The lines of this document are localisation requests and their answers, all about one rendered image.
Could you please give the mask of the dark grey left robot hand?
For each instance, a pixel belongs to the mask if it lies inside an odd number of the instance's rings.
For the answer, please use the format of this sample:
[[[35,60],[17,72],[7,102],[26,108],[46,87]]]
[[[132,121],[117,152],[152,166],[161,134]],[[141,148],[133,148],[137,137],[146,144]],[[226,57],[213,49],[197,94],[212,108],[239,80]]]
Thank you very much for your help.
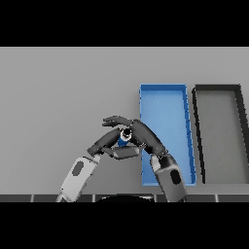
[[[88,153],[92,157],[106,153],[116,160],[138,157],[140,151],[144,149],[144,145],[139,146],[131,137],[127,146],[120,148],[118,146],[118,139],[121,130],[122,128],[116,128],[107,132],[88,148]]]

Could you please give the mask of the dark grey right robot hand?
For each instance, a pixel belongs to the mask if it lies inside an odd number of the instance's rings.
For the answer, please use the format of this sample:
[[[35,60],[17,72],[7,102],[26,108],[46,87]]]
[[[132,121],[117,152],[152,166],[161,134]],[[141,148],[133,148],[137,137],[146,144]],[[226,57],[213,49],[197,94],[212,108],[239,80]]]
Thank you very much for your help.
[[[159,160],[167,154],[167,150],[158,137],[139,120],[129,120],[121,116],[112,116],[105,118],[102,125],[111,127],[125,125],[130,129],[132,139],[139,146],[145,145],[144,150],[148,154],[156,155]]]

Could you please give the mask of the blue pipe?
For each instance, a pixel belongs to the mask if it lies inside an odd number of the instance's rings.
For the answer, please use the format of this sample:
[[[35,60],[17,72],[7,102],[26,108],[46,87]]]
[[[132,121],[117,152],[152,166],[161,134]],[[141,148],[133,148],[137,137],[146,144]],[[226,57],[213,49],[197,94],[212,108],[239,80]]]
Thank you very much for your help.
[[[118,146],[121,147],[126,147],[127,144],[129,143],[129,140],[131,139],[131,130],[129,128],[123,128],[121,130],[119,139],[118,139]]]

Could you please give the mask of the blue bin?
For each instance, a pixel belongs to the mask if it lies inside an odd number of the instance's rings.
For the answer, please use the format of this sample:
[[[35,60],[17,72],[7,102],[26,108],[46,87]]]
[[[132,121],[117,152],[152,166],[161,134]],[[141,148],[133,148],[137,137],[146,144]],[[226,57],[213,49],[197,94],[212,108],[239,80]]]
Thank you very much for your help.
[[[180,166],[186,186],[196,184],[196,166],[186,84],[141,84],[140,121]]]

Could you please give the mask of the dark grey bin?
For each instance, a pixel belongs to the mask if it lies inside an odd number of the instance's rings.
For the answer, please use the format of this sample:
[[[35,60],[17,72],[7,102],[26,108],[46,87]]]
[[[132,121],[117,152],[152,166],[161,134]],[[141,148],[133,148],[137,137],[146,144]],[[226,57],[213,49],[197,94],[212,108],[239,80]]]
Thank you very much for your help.
[[[249,126],[241,85],[192,90],[203,184],[249,184]]]

